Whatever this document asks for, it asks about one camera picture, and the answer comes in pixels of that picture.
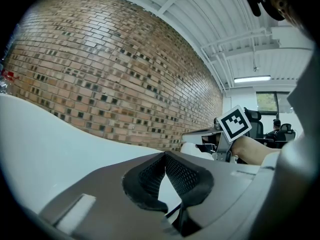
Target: brick wall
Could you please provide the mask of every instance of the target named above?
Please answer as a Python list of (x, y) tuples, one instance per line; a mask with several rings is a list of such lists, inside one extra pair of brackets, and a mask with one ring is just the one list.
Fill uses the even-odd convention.
[(16, 95), (93, 135), (179, 150), (222, 95), (168, 24), (125, 0), (39, 0), (6, 59)]

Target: chair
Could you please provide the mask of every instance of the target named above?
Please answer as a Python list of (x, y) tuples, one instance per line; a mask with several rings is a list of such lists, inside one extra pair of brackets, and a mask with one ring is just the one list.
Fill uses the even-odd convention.
[(244, 114), (248, 118), (252, 129), (247, 133), (247, 136), (253, 139), (263, 139), (264, 138), (264, 125), (261, 120), (261, 114), (259, 111), (249, 110), (244, 108)]
[(289, 141), (293, 141), (296, 137), (296, 133), (291, 129), (290, 123), (284, 123), (280, 127), (280, 131), (278, 131), (276, 135), (276, 148), (281, 149), (286, 143)]

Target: fluorescent light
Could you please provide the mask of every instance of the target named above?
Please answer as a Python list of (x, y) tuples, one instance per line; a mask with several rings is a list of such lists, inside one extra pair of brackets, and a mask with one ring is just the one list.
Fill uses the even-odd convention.
[(270, 75), (262, 75), (262, 76), (250, 76), (250, 77), (241, 77), (235, 78), (235, 83), (245, 83), (245, 82), (255, 82), (255, 81), (269, 81), (271, 79)]

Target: white ceiling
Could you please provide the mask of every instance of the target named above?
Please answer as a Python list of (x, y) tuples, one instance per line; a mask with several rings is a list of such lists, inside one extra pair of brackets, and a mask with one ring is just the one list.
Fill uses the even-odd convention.
[[(178, 31), (203, 59), (222, 91), (244, 86), (295, 86), (313, 45), (285, 21), (246, 0), (128, 0)], [(234, 78), (270, 75), (266, 82), (234, 84)]]

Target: white curved surface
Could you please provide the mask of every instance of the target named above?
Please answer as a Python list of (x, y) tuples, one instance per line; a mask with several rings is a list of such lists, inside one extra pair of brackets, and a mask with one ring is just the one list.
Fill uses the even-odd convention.
[[(0, 126), (0, 156), (6, 180), (17, 201), (35, 213), (98, 168), (161, 152), (91, 135), (6, 94), (0, 94)], [(177, 199), (172, 191), (167, 192), (162, 199)]]

